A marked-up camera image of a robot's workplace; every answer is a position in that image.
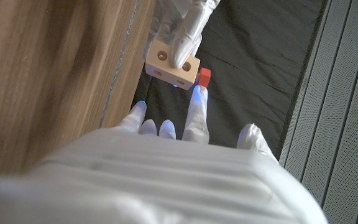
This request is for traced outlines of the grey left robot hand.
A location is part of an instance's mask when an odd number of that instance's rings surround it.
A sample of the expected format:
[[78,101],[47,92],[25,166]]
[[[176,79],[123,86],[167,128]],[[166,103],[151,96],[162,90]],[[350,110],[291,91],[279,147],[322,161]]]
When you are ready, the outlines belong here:
[[172,66],[181,68],[198,51],[202,31],[219,3],[220,0],[156,0],[144,58],[152,42],[159,40],[172,48]]

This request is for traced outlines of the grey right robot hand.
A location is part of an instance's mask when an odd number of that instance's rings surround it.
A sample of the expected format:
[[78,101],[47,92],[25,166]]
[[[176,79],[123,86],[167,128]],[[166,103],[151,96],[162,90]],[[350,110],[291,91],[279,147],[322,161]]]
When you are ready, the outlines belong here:
[[140,101],[118,126],[0,177],[0,223],[326,223],[256,125],[234,148],[209,144],[207,100],[196,86],[182,139],[171,121],[145,119]]

